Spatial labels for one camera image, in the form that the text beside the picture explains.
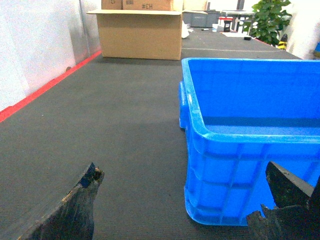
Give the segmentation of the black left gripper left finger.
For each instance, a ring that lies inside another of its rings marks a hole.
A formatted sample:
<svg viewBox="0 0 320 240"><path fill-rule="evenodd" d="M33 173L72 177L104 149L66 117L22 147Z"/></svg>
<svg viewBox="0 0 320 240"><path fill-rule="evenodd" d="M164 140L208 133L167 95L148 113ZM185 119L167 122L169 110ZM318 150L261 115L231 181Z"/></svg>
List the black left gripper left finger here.
<svg viewBox="0 0 320 240"><path fill-rule="evenodd" d="M48 214L42 216L19 240L93 239L94 201L105 173L91 163L78 183Z"/></svg>

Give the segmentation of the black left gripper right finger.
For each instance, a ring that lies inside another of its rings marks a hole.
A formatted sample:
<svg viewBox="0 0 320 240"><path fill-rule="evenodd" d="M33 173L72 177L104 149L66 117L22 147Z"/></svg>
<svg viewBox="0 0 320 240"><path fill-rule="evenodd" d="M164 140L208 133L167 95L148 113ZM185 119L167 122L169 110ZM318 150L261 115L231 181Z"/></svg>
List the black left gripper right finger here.
<svg viewBox="0 0 320 240"><path fill-rule="evenodd" d="M270 161L266 180L275 207L246 216L251 240L318 240L320 238L320 182L315 187Z"/></svg>

